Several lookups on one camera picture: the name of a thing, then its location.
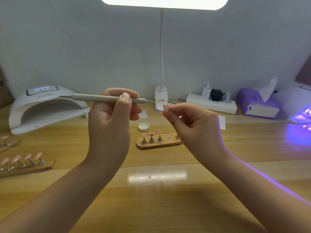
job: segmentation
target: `hand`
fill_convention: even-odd
[[[130,120],[138,120],[142,110],[131,100],[139,94],[129,89],[109,88],[101,95],[119,99],[115,104],[94,102],[89,112],[90,146],[85,161],[115,175],[130,146]]]
[[[181,103],[169,106],[169,111],[162,114],[173,125],[185,147],[204,166],[224,155],[225,147],[215,112]]]

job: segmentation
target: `white round cap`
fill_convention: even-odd
[[[87,119],[89,119],[89,111],[91,110],[91,108],[87,108],[86,110],[84,110],[84,115]]]
[[[146,132],[149,130],[149,124],[148,123],[140,123],[138,125],[138,130],[140,130],[141,132]]]

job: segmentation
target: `purple tissue package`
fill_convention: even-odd
[[[275,119],[282,109],[272,97],[264,102],[259,91],[247,88],[240,89],[236,101],[249,116]]]

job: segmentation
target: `person's left hand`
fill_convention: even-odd
[[[115,175],[130,146],[130,120],[138,120],[141,108],[131,98],[139,94],[129,89],[109,88],[101,95],[118,96],[116,103],[94,102],[89,112],[89,152],[85,162]]]

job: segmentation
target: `uv nail lamp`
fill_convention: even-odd
[[[272,97],[282,106],[282,117],[296,124],[311,123],[311,86],[290,87]]]
[[[44,86],[25,91],[13,103],[9,125],[14,135],[23,134],[46,125],[84,114],[87,104],[59,97],[74,94],[61,86]]]

